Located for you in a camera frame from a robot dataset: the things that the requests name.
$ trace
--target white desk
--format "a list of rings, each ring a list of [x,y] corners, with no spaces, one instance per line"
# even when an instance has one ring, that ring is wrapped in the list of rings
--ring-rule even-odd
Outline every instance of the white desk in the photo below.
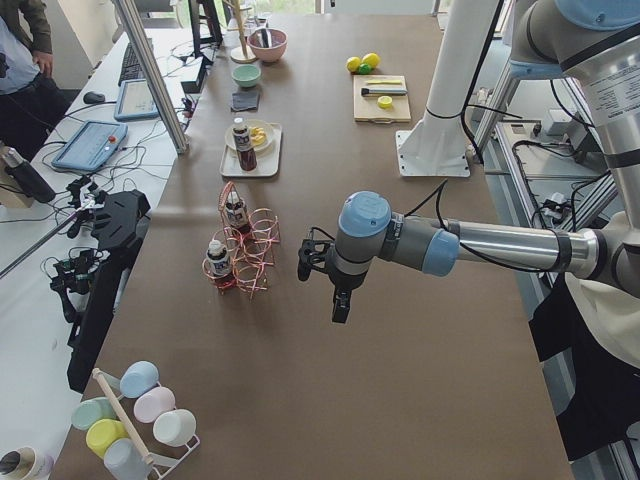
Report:
[[[171,57],[170,52],[179,44],[183,44],[181,51],[190,48],[190,31],[151,30],[148,33],[153,39],[160,71],[163,75],[174,72],[165,78],[174,106],[180,107],[183,93],[180,71],[176,69],[179,69],[182,62]],[[82,96],[87,91],[104,93],[107,101],[117,99],[117,79],[127,42],[126,35],[123,35],[73,102],[70,112],[85,106]],[[114,107],[114,104],[95,106],[73,116],[80,120],[114,121]],[[64,119],[57,126],[57,133],[53,132],[48,142],[66,141],[79,127],[78,121]],[[141,143],[147,148],[141,162],[144,171],[115,170],[114,174],[118,177],[113,184],[106,178],[95,177],[100,186],[109,183],[106,188],[111,187],[111,192],[137,188],[145,193],[152,209],[160,200],[166,178],[176,158],[173,143],[158,118],[130,122],[128,136],[121,144],[121,147],[138,144],[151,134],[154,127],[155,133],[152,135],[160,135]],[[42,163],[43,159],[50,163],[54,158],[54,154],[50,153],[58,147],[59,144],[43,147],[32,165],[56,192],[63,192],[77,175],[54,172]],[[123,160],[126,153],[127,151],[116,153],[107,166],[117,165],[119,162],[129,163],[133,155]],[[60,201],[58,206],[66,206],[66,201]],[[51,212],[50,206],[37,202],[29,209],[7,209],[0,206],[0,221],[41,219]],[[55,225],[53,216],[42,221],[0,223],[0,269],[9,265]],[[49,279],[40,271],[40,265],[47,257],[68,258],[72,247],[95,247],[96,244],[88,229],[81,229],[78,237],[73,240],[66,235],[56,235],[0,280],[0,305],[3,310],[0,317],[0,455],[31,445],[57,458],[62,448],[70,416],[80,400],[80,394],[69,389],[66,377],[71,356],[71,348],[67,346],[70,325],[65,322],[59,297],[49,289]],[[50,274],[53,274],[52,263],[49,262]]]

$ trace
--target mug rack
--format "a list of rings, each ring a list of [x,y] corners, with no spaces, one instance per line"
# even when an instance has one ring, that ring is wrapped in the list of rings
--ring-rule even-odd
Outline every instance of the mug rack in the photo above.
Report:
[[[191,454],[191,452],[198,447],[198,445],[200,445],[200,437],[194,434],[193,437],[183,445],[186,449],[184,453],[177,458],[150,452],[147,445],[144,443],[144,440],[142,440],[142,437],[138,433],[135,425],[129,418],[129,415],[120,404],[120,400],[123,398],[123,395],[116,396],[114,392],[114,390],[120,391],[120,379],[103,372],[99,368],[93,369],[92,377],[100,386],[104,396],[107,397],[107,400],[109,401],[111,408],[113,408],[116,413],[118,420],[122,422],[122,425],[127,431],[135,449],[138,451],[144,462],[147,465],[152,466],[150,475],[154,475],[155,479],[161,480],[167,477],[180,463],[182,463],[182,461],[184,461],[185,458]]]

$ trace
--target mug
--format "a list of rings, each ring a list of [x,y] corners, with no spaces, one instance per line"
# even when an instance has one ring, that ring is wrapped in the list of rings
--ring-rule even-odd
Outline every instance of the mug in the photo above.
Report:
[[[155,387],[136,400],[133,414],[142,423],[151,423],[176,407],[176,397],[167,387]]]
[[[158,384],[160,374],[156,366],[145,360],[127,368],[120,379],[120,391],[127,398],[138,398]]]
[[[85,441],[87,442],[87,447],[93,453],[100,458],[104,458],[104,454],[113,442],[128,436],[122,422],[105,418],[91,425],[91,428],[87,431]]]
[[[128,438],[121,438],[111,444],[104,454],[104,466],[117,480],[146,479],[153,467],[144,462]]]
[[[71,415],[71,424],[78,430],[89,430],[98,420],[110,418],[115,420],[116,412],[106,397],[96,397],[81,402]]]
[[[2,476],[7,480],[36,480],[49,475],[53,468],[53,458],[33,447],[22,447],[15,452],[19,455],[19,463],[15,470]]]
[[[160,415],[153,424],[153,436],[170,447],[186,444],[196,433],[196,417],[180,408]]]

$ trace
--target pink bowl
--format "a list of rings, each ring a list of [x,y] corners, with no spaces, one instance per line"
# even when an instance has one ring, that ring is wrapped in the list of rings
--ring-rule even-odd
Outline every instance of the pink bowl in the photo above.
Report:
[[[249,36],[249,48],[251,48],[253,54],[263,62],[276,62],[287,49],[287,34],[282,30],[267,28],[266,30],[269,33],[270,46],[263,47],[262,30],[265,29],[259,28]]]

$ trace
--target sauce bottle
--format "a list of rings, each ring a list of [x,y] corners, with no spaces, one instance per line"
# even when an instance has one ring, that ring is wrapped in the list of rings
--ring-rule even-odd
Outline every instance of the sauce bottle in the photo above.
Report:
[[[249,216],[247,215],[247,205],[240,198],[236,191],[231,191],[227,197],[224,210],[229,220],[229,225],[238,230],[242,235],[251,231]]]
[[[256,151],[251,144],[249,127],[242,118],[235,118],[233,120],[233,141],[236,144],[240,168],[245,172],[256,168],[258,165],[256,161]]]
[[[209,271],[213,274],[213,283],[218,288],[228,288],[236,284],[233,276],[229,252],[219,240],[211,240],[207,249],[207,260],[209,261]]]

